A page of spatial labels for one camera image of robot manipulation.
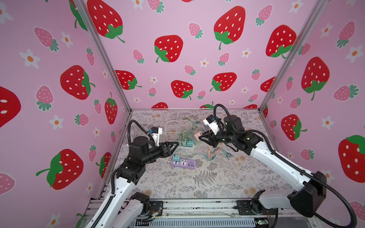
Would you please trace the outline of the pink charger plug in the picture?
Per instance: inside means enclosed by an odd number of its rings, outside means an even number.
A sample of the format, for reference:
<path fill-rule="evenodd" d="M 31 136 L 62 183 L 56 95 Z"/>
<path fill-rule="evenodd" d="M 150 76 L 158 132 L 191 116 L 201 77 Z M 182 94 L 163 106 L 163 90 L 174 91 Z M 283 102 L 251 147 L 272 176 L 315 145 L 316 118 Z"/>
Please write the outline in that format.
<path fill-rule="evenodd" d="M 194 137 L 195 137 L 196 141 L 200 140 L 199 139 L 200 136 L 202 136 L 202 132 L 197 132 L 197 133 L 194 134 Z"/>

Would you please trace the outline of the teal charger plug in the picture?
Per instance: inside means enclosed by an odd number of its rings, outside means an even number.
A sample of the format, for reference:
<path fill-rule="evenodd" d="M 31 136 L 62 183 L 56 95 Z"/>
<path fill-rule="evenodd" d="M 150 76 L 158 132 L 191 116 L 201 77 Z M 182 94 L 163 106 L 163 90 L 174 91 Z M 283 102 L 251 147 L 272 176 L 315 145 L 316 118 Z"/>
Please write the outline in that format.
<path fill-rule="evenodd" d="M 186 140 L 186 147 L 193 147 L 193 146 L 194 146 L 193 140 Z"/>
<path fill-rule="evenodd" d="M 173 155 L 173 161 L 174 161 L 174 162 L 179 162 L 179 161 L 180 161 L 180 156 L 178 156 L 178 155 Z"/>

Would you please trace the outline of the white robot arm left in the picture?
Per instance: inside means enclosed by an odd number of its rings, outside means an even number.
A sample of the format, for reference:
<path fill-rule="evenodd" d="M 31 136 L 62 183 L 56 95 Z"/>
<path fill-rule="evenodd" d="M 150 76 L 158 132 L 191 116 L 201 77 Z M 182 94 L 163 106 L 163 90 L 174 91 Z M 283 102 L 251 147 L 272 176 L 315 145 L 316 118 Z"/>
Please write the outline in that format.
<path fill-rule="evenodd" d="M 159 158 L 171 156 L 178 142 L 162 142 L 139 136 L 129 143 L 129 153 L 123 163 L 111 175 L 111 189 L 87 228 L 127 228 L 143 213 L 147 213 L 149 196 L 136 193 L 127 206 L 122 205 L 136 187 L 146 170 L 146 165 Z"/>

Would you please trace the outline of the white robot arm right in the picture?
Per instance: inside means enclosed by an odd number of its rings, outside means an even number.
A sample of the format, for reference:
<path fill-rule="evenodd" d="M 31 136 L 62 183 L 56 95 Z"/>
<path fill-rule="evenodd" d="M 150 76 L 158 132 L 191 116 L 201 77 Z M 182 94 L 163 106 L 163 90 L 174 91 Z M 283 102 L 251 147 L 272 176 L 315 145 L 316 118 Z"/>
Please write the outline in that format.
<path fill-rule="evenodd" d="M 240 118 L 236 116 L 227 116 L 223 122 L 220 122 L 213 115 L 210 115 L 203 122 L 209 126 L 209 130 L 199 137 L 201 141 L 212 147 L 216 147 L 220 143 L 233 144 L 234 151 L 243 151 L 263 162 L 292 187 L 292 190 L 289 191 L 268 192 L 261 190 L 252 197 L 250 205 L 245 206 L 245 209 L 256 214 L 263 214 L 270 209 L 292 209 L 304 217 L 316 217 L 336 228 L 337 224 L 317 214 L 317 209 L 326 198 L 327 191 L 330 191 L 344 203 L 350 213 L 350 223 L 347 227 L 356 227 L 357 219 L 350 203 L 326 183 L 324 174 L 321 172 L 313 173 L 292 163 L 273 150 L 267 136 L 260 131 L 236 131 L 236 126 L 241 127 Z"/>

